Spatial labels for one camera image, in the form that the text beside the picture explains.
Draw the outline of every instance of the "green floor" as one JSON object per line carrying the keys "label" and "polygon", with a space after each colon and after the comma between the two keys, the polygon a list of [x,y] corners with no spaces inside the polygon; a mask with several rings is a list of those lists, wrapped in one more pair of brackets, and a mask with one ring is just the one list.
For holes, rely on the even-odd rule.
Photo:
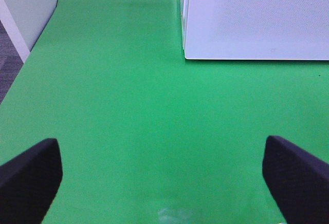
{"label": "green floor", "polygon": [[284,218],[261,174],[280,135],[329,161],[329,63],[188,61],[178,0],[59,0],[0,105],[0,162],[59,140],[43,223]]}

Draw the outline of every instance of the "black object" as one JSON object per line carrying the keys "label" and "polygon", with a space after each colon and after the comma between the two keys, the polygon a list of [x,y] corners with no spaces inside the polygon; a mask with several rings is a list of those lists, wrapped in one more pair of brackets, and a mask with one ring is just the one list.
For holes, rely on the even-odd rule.
{"label": "black object", "polygon": [[41,223],[63,176],[57,139],[45,139],[0,166],[0,223]]}
{"label": "black object", "polygon": [[329,223],[329,165],[279,136],[269,136],[263,177],[288,224]]}

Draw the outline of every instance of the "green mat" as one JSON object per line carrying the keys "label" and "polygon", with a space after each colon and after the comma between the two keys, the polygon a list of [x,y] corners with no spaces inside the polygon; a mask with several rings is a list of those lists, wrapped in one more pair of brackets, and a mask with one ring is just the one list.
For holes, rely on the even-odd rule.
{"label": "green mat", "polygon": [[327,62],[188,61],[178,0],[59,0],[0,106],[0,162],[59,140],[43,223],[284,222],[280,135],[329,161]]}

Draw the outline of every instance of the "gray carpet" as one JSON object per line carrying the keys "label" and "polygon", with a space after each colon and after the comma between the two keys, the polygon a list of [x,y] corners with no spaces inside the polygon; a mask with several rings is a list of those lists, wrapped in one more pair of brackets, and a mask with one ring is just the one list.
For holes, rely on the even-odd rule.
{"label": "gray carpet", "polygon": [[0,21],[0,103],[22,66],[23,62]]}

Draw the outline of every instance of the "perforated white surface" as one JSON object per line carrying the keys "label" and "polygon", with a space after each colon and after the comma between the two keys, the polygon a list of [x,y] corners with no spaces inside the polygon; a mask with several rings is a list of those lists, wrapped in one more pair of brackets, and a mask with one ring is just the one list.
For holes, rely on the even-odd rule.
{"label": "perforated white surface", "polygon": [[188,59],[329,60],[329,0],[188,0]]}

